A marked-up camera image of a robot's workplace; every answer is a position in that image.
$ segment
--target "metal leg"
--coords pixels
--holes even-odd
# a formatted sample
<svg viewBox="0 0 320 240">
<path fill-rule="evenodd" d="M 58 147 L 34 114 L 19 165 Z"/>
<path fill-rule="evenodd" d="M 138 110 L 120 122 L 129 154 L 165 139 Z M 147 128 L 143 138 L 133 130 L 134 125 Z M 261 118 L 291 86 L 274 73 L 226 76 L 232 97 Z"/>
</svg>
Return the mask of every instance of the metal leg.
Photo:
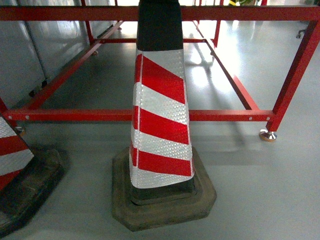
<svg viewBox="0 0 320 240">
<path fill-rule="evenodd" d="M 277 135 L 274 131 L 268 131 L 266 129 L 261 129 L 259 136 L 263 141 L 266 142 L 274 142 L 277 139 Z"/>
<path fill-rule="evenodd" d="M 307 69 L 307 66 L 317 49 L 320 41 L 320 21 L 311 21 L 306 29 L 299 49 L 294 57 L 289 73 L 273 107 L 275 118 L 268 121 L 268 133 L 278 130 L 278 127 L 289 107 L 289 104 L 298 88 L 298 85 Z"/>
</svg>

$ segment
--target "adjustable foot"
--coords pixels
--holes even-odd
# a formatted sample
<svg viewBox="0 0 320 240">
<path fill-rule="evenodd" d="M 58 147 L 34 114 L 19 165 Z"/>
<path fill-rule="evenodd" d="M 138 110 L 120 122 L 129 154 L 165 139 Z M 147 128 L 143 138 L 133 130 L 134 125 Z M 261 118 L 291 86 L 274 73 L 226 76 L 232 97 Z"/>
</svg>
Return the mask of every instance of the adjustable foot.
<svg viewBox="0 0 320 240">
<path fill-rule="evenodd" d="M 16 126 L 14 130 L 20 137 L 22 137 L 26 133 L 26 129 L 22 126 Z"/>
<path fill-rule="evenodd" d="M 277 135 L 274 131 L 268 131 L 266 129 L 261 129 L 259 136 L 263 141 L 267 142 L 274 142 L 277 139 Z"/>
</svg>

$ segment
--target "cone base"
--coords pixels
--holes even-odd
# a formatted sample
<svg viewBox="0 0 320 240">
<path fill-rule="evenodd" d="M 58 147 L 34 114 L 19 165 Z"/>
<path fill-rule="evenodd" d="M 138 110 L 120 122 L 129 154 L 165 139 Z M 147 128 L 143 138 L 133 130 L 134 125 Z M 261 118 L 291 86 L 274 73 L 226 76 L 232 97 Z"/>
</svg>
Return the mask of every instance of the cone base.
<svg viewBox="0 0 320 240">
<path fill-rule="evenodd" d="M 35 157 L 0 191 L 0 238 L 23 227 L 65 173 L 57 151 L 32 152 Z"/>
<path fill-rule="evenodd" d="M 196 194 L 175 200 L 136 205 L 132 199 L 129 148 L 112 161 L 112 216 L 131 231 L 141 231 L 205 218 L 217 194 L 195 148 L 192 148 Z"/>
</svg>

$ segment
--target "black rubber base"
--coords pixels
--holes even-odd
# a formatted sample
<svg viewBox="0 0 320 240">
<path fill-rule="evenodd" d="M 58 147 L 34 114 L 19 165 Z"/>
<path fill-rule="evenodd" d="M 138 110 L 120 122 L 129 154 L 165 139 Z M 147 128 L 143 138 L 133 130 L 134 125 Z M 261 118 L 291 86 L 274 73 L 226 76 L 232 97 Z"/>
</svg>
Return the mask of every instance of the black rubber base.
<svg viewBox="0 0 320 240">
<path fill-rule="evenodd" d="M 136 188 L 131 184 L 131 202 L 136 205 L 147 205 L 184 199 L 195 195 L 194 179 L 155 188 Z"/>
<path fill-rule="evenodd" d="M 217 194 L 199 158 L 192 148 L 196 193 L 189 197 L 145 205 L 131 199 L 129 148 L 112 161 L 112 216 L 131 231 L 158 228 L 205 218 L 209 215 Z"/>
<path fill-rule="evenodd" d="M 23 227 L 65 173 L 56 150 L 32 152 L 31 162 L 0 191 L 0 238 Z"/>
</svg>

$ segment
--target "red metal bar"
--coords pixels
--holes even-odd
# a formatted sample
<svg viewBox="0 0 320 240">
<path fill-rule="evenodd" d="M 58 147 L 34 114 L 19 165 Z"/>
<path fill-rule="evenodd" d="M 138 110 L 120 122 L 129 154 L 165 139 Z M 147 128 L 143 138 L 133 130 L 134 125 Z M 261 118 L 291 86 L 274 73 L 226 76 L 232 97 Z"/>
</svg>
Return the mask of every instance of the red metal bar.
<svg viewBox="0 0 320 240">
<path fill-rule="evenodd" d="M 236 75 L 231 76 L 230 72 L 227 70 L 227 68 L 224 66 L 220 58 L 218 57 L 216 53 L 216 47 L 214 43 L 211 41 L 211 39 L 206 38 L 204 34 L 199 29 L 199 26 L 197 25 L 196 21 L 193 21 L 193 24 L 195 25 L 197 31 L 201 35 L 201 37 L 204 38 L 206 44 L 211 50 L 211 53 L 213 54 L 216 61 L 219 63 L 220 67 L 222 68 L 222 71 L 224 72 L 226 78 L 229 80 L 231 86 L 233 87 L 235 93 L 239 97 L 240 101 L 242 102 L 243 106 L 246 110 L 259 110 L 259 107 L 255 103 L 255 101 L 252 99 L 248 91 L 246 90 L 245 86 L 241 83 L 241 81 L 238 79 Z"/>
<path fill-rule="evenodd" d="M 136 43 L 136 38 L 113 38 L 113 39 L 95 39 L 99 40 L 101 44 L 121 44 L 121 43 Z M 204 39 L 196 39 L 196 38 L 185 38 L 183 39 L 184 43 L 205 43 Z"/>
<path fill-rule="evenodd" d="M 81 0 L 81 5 L 83 7 L 87 6 L 86 5 L 86 0 Z M 94 43 L 94 36 L 92 34 L 92 31 L 91 31 L 91 26 L 90 26 L 90 22 L 89 21 L 85 21 L 85 26 L 86 26 L 86 32 L 88 34 L 88 38 L 89 38 L 89 43 L 90 45 Z"/>
<path fill-rule="evenodd" d="M 118 29 L 118 27 L 121 26 L 122 23 L 123 21 L 120 21 L 115 24 L 103 35 L 102 38 L 109 38 Z M 92 44 L 81 57 L 73 60 L 56 78 L 54 78 L 44 89 L 37 93 L 23 108 L 39 108 L 100 46 L 101 43 L 99 40 Z"/>
<path fill-rule="evenodd" d="M 320 7 L 182 6 L 182 20 L 317 21 Z M 137 6 L 2 6 L 0 21 L 138 21 Z"/>
<path fill-rule="evenodd" d="M 191 121 L 266 122 L 273 119 L 271 110 L 190 110 Z M 13 109 L 6 118 L 19 121 L 131 121 L 131 109 Z"/>
<path fill-rule="evenodd" d="M 273 112 L 276 115 L 266 128 L 276 132 L 307 69 L 307 66 L 320 41 L 320 21 L 311 21 L 306 29 L 299 49 L 294 57 L 280 94 L 275 102 Z"/>
<path fill-rule="evenodd" d="M 219 5 L 223 6 L 224 5 L 224 0 L 220 0 Z M 221 26 L 221 20 L 217 20 L 216 21 L 216 26 L 215 26 L 215 32 L 214 32 L 214 39 L 213 39 L 213 44 L 214 44 L 215 47 L 218 47 L 220 26 Z"/>
</svg>

